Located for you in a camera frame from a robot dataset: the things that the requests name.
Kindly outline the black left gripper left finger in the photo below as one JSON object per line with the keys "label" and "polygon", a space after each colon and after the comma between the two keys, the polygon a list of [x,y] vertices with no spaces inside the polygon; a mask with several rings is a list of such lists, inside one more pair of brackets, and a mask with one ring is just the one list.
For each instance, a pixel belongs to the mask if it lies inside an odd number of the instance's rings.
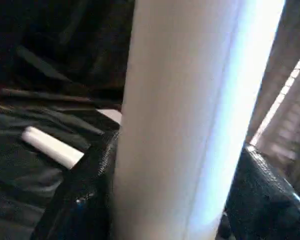
{"label": "black left gripper left finger", "polygon": [[118,131],[100,136],[66,174],[34,228],[32,240],[109,239],[118,137]]}

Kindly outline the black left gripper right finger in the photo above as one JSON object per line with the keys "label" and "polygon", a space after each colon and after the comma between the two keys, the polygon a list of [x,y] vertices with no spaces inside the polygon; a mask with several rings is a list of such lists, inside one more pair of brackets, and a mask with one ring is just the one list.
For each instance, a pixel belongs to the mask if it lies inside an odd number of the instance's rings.
{"label": "black left gripper right finger", "polygon": [[300,197],[251,145],[242,148],[225,211],[237,240],[300,240]]}

